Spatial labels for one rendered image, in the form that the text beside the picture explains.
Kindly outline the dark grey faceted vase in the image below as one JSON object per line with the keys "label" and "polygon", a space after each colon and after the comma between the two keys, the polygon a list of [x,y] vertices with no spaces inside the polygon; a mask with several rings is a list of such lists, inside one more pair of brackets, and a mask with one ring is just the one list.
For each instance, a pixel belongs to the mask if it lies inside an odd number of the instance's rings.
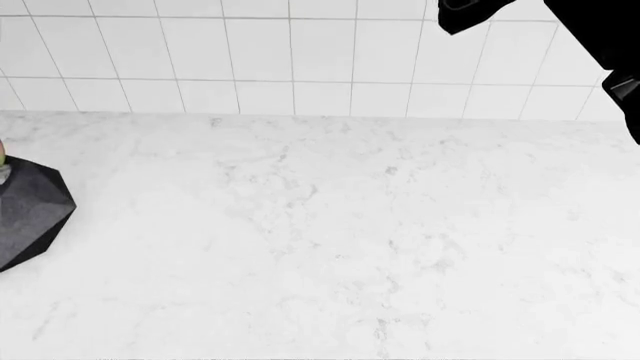
{"label": "dark grey faceted vase", "polygon": [[0,272],[48,251],[76,203],[61,173],[6,157],[11,172],[0,185]]}

